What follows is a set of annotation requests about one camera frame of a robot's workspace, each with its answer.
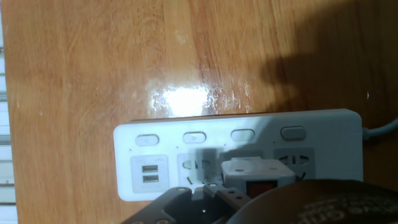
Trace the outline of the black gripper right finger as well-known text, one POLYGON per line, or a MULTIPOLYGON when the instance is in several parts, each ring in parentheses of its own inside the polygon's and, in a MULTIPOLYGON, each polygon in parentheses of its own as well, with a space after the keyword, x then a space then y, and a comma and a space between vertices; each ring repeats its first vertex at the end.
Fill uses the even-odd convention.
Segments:
POLYGON ((203 187, 204 210, 209 214, 230 215, 248 204, 252 198, 237 188, 226 188, 221 184, 207 184, 203 187))

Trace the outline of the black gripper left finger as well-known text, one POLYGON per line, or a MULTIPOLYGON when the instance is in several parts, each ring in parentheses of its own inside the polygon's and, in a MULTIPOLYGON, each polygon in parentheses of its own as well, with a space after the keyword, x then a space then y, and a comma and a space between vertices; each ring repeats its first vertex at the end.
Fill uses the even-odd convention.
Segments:
POLYGON ((124 220, 122 224, 183 223, 192 214, 191 209, 192 190, 174 187, 124 220))

